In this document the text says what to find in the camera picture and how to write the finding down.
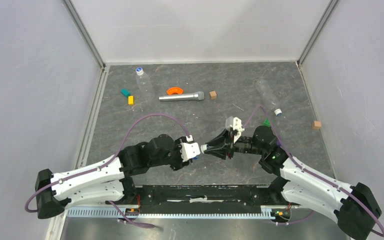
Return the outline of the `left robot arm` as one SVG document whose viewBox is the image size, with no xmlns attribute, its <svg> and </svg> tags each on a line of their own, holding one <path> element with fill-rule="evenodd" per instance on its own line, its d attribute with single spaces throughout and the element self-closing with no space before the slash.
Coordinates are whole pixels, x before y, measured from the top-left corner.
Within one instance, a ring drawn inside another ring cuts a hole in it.
<svg viewBox="0 0 384 240">
<path fill-rule="evenodd" d="M 93 202 L 131 204 L 137 198 L 133 176 L 159 166 L 180 170 L 200 153 L 200 146 L 191 135 L 174 140 L 161 134 L 83 168 L 59 173 L 43 169 L 35 183 L 37 217 L 53 218 L 69 208 Z"/>
</svg>

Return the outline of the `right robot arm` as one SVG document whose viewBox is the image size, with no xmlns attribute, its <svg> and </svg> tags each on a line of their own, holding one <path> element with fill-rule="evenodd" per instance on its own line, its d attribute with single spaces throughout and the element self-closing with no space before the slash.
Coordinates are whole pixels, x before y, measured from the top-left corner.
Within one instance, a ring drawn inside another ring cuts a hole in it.
<svg viewBox="0 0 384 240">
<path fill-rule="evenodd" d="M 232 127 L 201 146 L 204 154 L 231 159 L 235 153 L 260 156 L 259 165 L 276 175 L 269 186 L 269 199 L 311 209 L 334 221 L 354 240 L 366 240 L 382 215 L 371 189 L 359 182 L 351 185 L 322 174 L 289 156 L 269 126 L 261 125 L 253 136 L 242 136 Z"/>
</svg>

